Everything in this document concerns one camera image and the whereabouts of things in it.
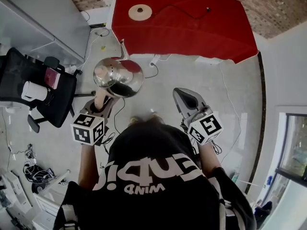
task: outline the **black office chair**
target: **black office chair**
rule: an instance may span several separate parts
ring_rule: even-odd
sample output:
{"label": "black office chair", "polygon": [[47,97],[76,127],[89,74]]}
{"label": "black office chair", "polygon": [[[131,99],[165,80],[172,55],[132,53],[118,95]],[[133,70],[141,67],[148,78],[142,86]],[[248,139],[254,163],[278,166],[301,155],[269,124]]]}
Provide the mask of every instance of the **black office chair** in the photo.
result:
{"label": "black office chair", "polygon": [[[61,74],[55,90],[45,83],[45,72],[48,67]],[[24,57],[15,48],[11,48],[7,55],[0,57],[0,101],[22,103],[29,106],[30,110],[36,107],[43,118],[33,119],[31,115],[28,115],[28,123],[36,133],[40,130],[39,124],[46,121],[60,128],[68,112],[74,116],[71,105],[74,97],[95,95],[94,91],[90,94],[75,94],[76,75],[81,73],[79,70],[76,70],[74,75],[66,73],[65,68],[59,64],[59,60],[54,57],[47,57],[43,64],[38,65]],[[47,99],[31,102],[22,99],[21,94],[26,81],[49,88],[50,92]]]}

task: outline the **gray floor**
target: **gray floor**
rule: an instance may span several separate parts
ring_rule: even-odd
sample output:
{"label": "gray floor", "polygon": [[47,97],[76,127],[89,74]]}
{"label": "gray floor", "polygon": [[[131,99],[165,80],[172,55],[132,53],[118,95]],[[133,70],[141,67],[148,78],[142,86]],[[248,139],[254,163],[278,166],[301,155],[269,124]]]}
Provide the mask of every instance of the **gray floor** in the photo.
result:
{"label": "gray floor", "polygon": [[[90,42],[97,36],[92,33]],[[91,54],[84,65],[83,75],[79,77],[77,92],[90,92],[96,89],[93,81],[93,69],[98,61],[110,56],[119,56],[120,48],[114,36],[98,38],[92,46]],[[221,68],[224,80],[229,90],[229,97],[240,117],[241,135],[233,146],[239,132],[238,118],[227,98],[226,88],[223,83],[222,73],[218,65],[196,63],[197,57],[172,55],[167,61],[158,61],[158,76],[145,79],[141,91],[134,97],[126,99],[126,107],[117,115],[116,126],[119,131],[124,130],[130,117],[134,115],[147,116],[152,110],[157,111],[165,123],[179,127],[181,115],[178,113],[172,91],[175,87],[184,87],[197,91],[205,101],[218,112],[224,125],[224,131],[215,140],[221,146],[223,153],[219,160],[226,156],[222,166],[228,174],[239,172],[239,179],[249,179],[255,160],[261,124],[261,82],[257,57],[247,59],[235,65],[232,61],[224,61]],[[145,76],[155,74],[156,69],[149,66],[152,58],[133,57],[143,69]],[[82,109],[90,98],[75,99],[73,107],[75,112]],[[108,122],[109,134],[114,132],[113,115],[123,106],[123,100],[119,100],[112,111]],[[43,168],[51,168],[56,175],[70,170],[68,180],[77,181],[81,146],[72,141],[70,123],[72,117],[68,115],[63,126],[59,129],[49,123],[41,124],[39,134],[30,132],[27,123],[28,108],[24,106],[15,114],[8,114],[3,110],[7,124],[8,142],[12,143],[13,152],[26,150],[27,144],[32,143],[37,155],[37,161]],[[32,111],[34,118],[40,114]],[[9,152],[5,147],[5,135],[3,120],[0,121],[2,133],[0,133],[0,167],[7,169]],[[96,147],[97,166],[106,164],[107,154],[102,147]],[[25,159],[23,154],[16,155],[16,160],[10,159],[10,170],[14,169],[21,178],[21,182],[28,193],[31,203],[35,204],[31,196],[31,184],[26,181],[22,173]],[[237,182],[244,190],[245,183]]]}

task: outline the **red tablecloth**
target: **red tablecloth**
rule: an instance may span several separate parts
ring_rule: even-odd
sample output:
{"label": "red tablecloth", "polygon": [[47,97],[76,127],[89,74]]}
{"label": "red tablecloth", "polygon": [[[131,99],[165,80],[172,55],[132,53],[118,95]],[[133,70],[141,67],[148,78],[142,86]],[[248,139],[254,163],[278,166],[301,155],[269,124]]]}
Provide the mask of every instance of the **red tablecloth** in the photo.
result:
{"label": "red tablecloth", "polygon": [[[129,9],[146,4],[153,14],[145,21],[129,18]],[[237,0],[116,0],[112,29],[125,39],[129,54],[182,54],[232,59],[238,63],[258,53],[255,39],[241,2]]]}

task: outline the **electrical cable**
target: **electrical cable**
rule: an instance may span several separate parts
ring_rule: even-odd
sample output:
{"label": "electrical cable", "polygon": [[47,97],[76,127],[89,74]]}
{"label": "electrical cable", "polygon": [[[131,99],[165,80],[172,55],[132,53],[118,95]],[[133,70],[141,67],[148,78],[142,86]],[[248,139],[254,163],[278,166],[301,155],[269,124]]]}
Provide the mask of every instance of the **electrical cable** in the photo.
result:
{"label": "electrical cable", "polygon": [[194,19],[194,20],[200,20],[200,19],[202,19],[208,12],[211,11],[211,8],[207,7],[206,12],[205,12],[201,17],[194,17],[194,16],[190,15],[189,13],[185,12],[182,8],[180,8],[180,7],[178,7],[178,6],[174,5],[174,4],[168,4],[168,5],[164,6],[163,8],[161,8],[157,13],[153,13],[152,16],[157,15],[157,14],[160,13],[163,9],[165,9],[165,8],[167,8],[167,7],[169,7],[169,6],[174,7],[174,8],[176,8],[176,9],[180,10],[181,12],[185,13],[188,17],[190,17],[190,18],[192,18],[192,19]]}
{"label": "electrical cable", "polygon": [[1,108],[1,114],[2,114],[2,118],[3,118],[3,122],[4,122],[4,127],[5,127],[6,145],[9,146],[9,143],[8,143],[8,136],[7,136],[7,129],[6,129],[6,122],[5,122],[5,119],[4,119],[4,116],[3,116],[3,108]]}
{"label": "electrical cable", "polygon": [[239,132],[239,134],[238,134],[238,136],[237,136],[237,138],[236,138],[234,144],[232,145],[232,147],[230,148],[230,150],[227,152],[227,154],[223,157],[223,159],[222,159],[222,161],[221,161],[221,164],[222,164],[223,161],[224,161],[224,159],[230,154],[231,150],[234,148],[236,142],[238,141],[238,139],[239,139],[239,137],[240,137],[240,135],[241,135],[242,129],[241,129],[241,120],[240,120],[240,117],[239,117],[238,113],[236,112],[235,106],[234,106],[234,104],[232,103],[232,101],[231,101],[231,99],[230,99],[230,97],[229,97],[229,94],[228,94],[228,88],[227,88],[226,83],[225,83],[225,80],[224,80],[224,73],[223,73],[223,70],[222,70],[222,68],[221,68],[221,64],[219,64],[219,67],[220,67],[220,70],[221,70],[221,73],[222,73],[223,83],[224,83],[224,86],[225,86],[225,88],[226,88],[226,93],[227,93],[228,100],[230,101],[230,103],[231,103],[231,105],[232,105],[232,108],[233,108],[233,110],[234,110],[236,116],[238,117],[239,127],[240,127],[240,132]]}
{"label": "electrical cable", "polygon": [[150,78],[153,78],[153,77],[155,77],[155,76],[157,76],[158,74],[159,74],[159,69],[158,69],[158,67],[154,64],[154,63],[150,63],[152,66],[155,66],[156,68],[157,68],[157,73],[155,74],[155,75],[153,75],[153,76],[151,76],[151,77],[144,77],[145,79],[150,79]]}
{"label": "electrical cable", "polygon": [[170,57],[172,56],[172,54],[170,54],[167,59],[158,59],[159,61],[167,61]]}
{"label": "electrical cable", "polygon": [[124,106],[114,115],[114,128],[115,128],[115,130],[116,130],[119,134],[121,134],[121,133],[120,133],[120,132],[117,130],[117,128],[116,128],[115,117],[116,117],[117,114],[120,113],[121,110],[124,109],[124,107],[125,107],[125,105],[126,105],[125,99],[124,99],[124,98],[122,98],[122,99],[123,99],[123,101],[124,101]]}
{"label": "electrical cable", "polygon": [[112,132],[112,133],[107,137],[107,139],[102,143],[102,145],[104,146],[105,151],[106,151],[106,153],[107,153],[108,155],[109,155],[109,152],[108,152],[108,150],[106,149],[106,144],[110,143],[110,142],[113,140],[114,136],[115,136],[115,132]]}
{"label": "electrical cable", "polygon": [[195,149],[195,147],[194,147],[194,143],[195,143],[195,139],[194,139],[194,141],[193,141],[192,147],[193,147],[193,150],[194,150],[194,154],[197,154],[197,151],[196,151],[196,149]]}
{"label": "electrical cable", "polygon": [[84,13],[87,13],[87,15],[88,15],[88,19],[86,20],[86,22],[88,22],[88,21],[90,20],[90,18],[91,18],[91,17],[90,17],[90,15],[89,15],[89,13],[88,13],[88,12],[86,12],[85,10],[83,10],[83,12],[84,12]]}
{"label": "electrical cable", "polygon": [[214,150],[215,154],[216,155],[221,154],[223,152],[221,147],[219,145],[217,145],[213,140],[211,142],[212,142],[212,147],[213,147],[213,150]]}
{"label": "electrical cable", "polygon": [[9,172],[9,165],[10,165],[10,157],[11,157],[11,155],[17,155],[19,153],[24,153],[24,156],[25,157],[27,156],[27,158],[30,159],[31,155],[29,155],[29,153],[33,153],[33,150],[32,150],[33,146],[32,146],[32,144],[29,144],[29,145],[28,145],[27,150],[25,150],[25,151],[18,151],[18,152],[13,153],[13,152],[11,152],[11,150],[9,150],[10,154],[9,154],[9,160],[8,160],[8,167],[6,169],[7,172]]}
{"label": "electrical cable", "polygon": [[91,55],[91,50],[92,50],[92,45],[93,45],[93,43],[94,43],[99,37],[105,37],[105,36],[108,36],[108,35],[110,34],[110,30],[107,29],[107,28],[105,28],[105,27],[95,28],[95,29],[91,30],[90,33],[92,33],[93,31],[96,31],[96,30],[100,30],[100,29],[106,29],[106,30],[108,31],[107,35],[102,35],[102,34],[100,34],[100,35],[97,36],[97,38],[95,38],[95,39],[92,41],[92,43],[91,43],[91,45],[90,45],[90,49],[89,49],[88,56],[85,56],[85,58],[86,58],[86,59],[85,59],[85,62],[84,62],[82,65],[78,66],[77,69],[78,69],[78,68],[81,68],[81,70],[83,69],[85,63],[87,62],[87,60],[89,59],[89,57],[90,57],[90,55]]}
{"label": "electrical cable", "polygon": [[[26,164],[28,165],[28,167],[27,167],[28,170],[32,167],[32,171],[29,171],[29,172],[27,172],[27,173],[24,171],[24,168],[25,168],[25,165],[26,165]],[[26,161],[26,162],[24,163],[24,168],[23,168],[24,174],[32,174],[33,171],[34,171],[34,169],[35,169],[34,166],[31,166],[31,162],[30,162],[30,161]]]}
{"label": "electrical cable", "polygon": [[[41,174],[41,173],[43,173],[43,176],[39,176],[39,177],[36,176],[37,174]],[[42,170],[42,171],[36,172],[36,173],[33,175],[33,178],[43,178],[43,179],[45,179],[45,177],[46,177],[47,175],[50,175],[51,178],[53,177],[53,175],[52,175],[49,171]]]}
{"label": "electrical cable", "polygon": [[7,137],[7,128],[6,128],[6,122],[5,122],[5,119],[4,119],[4,116],[3,116],[3,108],[1,109],[1,115],[2,115],[2,118],[3,118],[3,122],[4,122],[4,127],[5,127],[5,140],[6,140],[6,145],[9,149],[9,159],[8,159],[8,166],[6,168],[6,171],[9,172],[9,165],[10,165],[10,158],[11,158],[11,155],[17,155],[19,153],[26,153],[26,151],[18,151],[16,153],[12,153],[11,150],[10,150],[10,147],[9,147],[9,143],[8,143],[8,137]]}

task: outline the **power strip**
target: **power strip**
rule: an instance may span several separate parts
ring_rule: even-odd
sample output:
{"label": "power strip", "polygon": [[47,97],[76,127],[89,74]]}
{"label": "power strip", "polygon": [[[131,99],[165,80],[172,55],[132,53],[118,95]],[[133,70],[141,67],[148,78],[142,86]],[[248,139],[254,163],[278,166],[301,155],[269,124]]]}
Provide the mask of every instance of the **power strip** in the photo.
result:
{"label": "power strip", "polygon": [[152,61],[149,63],[149,66],[151,68],[154,67],[155,64],[157,64],[158,60],[160,59],[161,55],[155,55]]}
{"label": "power strip", "polygon": [[10,151],[10,154],[12,154],[13,160],[16,160],[15,154],[13,153],[13,150],[12,150],[12,148],[11,148],[10,145],[8,145],[8,149],[9,149],[9,151]]}

